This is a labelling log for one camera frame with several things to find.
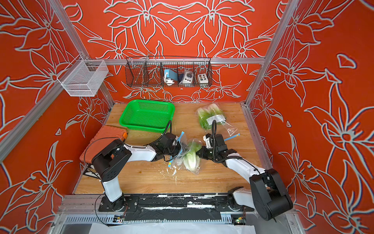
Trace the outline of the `clear zip-top bag blue seal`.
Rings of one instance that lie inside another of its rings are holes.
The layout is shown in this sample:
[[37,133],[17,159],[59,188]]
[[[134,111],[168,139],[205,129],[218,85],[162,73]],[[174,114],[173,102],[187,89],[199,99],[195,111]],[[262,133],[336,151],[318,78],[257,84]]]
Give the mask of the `clear zip-top bag blue seal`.
[[184,164],[183,164],[183,156],[185,155],[185,153],[187,151],[188,144],[191,141],[199,141],[199,140],[197,140],[197,139],[188,140],[185,132],[181,132],[181,135],[177,138],[177,141],[181,144],[182,149],[181,149],[180,153],[175,158],[173,158],[171,161],[168,162],[168,168],[174,169],[174,173],[176,173],[177,170],[181,170],[181,169],[187,170],[184,167]]

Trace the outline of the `green chinese cabbage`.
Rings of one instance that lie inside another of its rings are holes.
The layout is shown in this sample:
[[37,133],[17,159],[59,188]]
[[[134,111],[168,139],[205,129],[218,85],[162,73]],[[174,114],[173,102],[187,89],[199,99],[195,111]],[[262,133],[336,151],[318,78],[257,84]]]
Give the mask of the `green chinese cabbage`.
[[183,156],[184,167],[194,173],[198,174],[200,170],[201,159],[197,155],[197,152],[202,148],[202,144],[199,141],[191,141],[188,144],[187,151]]

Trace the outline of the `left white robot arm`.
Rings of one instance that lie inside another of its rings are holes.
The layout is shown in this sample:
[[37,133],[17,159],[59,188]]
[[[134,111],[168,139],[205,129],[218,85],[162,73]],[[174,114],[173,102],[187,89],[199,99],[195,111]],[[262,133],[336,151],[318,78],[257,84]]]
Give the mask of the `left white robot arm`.
[[172,133],[165,133],[145,146],[128,145],[117,137],[112,139],[112,142],[90,160],[104,188],[100,212],[110,210],[121,212],[129,207],[118,179],[118,175],[127,163],[154,162],[165,160],[167,156],[173,159],[182,152],[179,137]]

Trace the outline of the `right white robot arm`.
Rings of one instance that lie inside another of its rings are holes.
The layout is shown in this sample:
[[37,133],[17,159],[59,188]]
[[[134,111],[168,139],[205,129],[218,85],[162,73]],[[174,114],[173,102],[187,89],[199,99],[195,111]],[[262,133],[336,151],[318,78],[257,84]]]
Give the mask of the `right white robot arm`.
[[241,157],[237,151],[227,149],[226,146],[203,146],[196,155],[224,165],[250,184],[249,190],[238,188],[232,192],[237,205],[253,208],[267,221],[293,209],[291,197],[275,169],[255,166]]

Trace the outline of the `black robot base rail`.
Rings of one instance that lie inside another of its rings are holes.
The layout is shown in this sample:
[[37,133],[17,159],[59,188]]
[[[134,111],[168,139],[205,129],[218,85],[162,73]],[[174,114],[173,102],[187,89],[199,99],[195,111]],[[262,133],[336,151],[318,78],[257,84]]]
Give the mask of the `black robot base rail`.
[[254,209],[238,205],[233,195],[216,194],[124,194],[116,202],[103,196],[98,212],[115,212],[122,221],[223,221]]

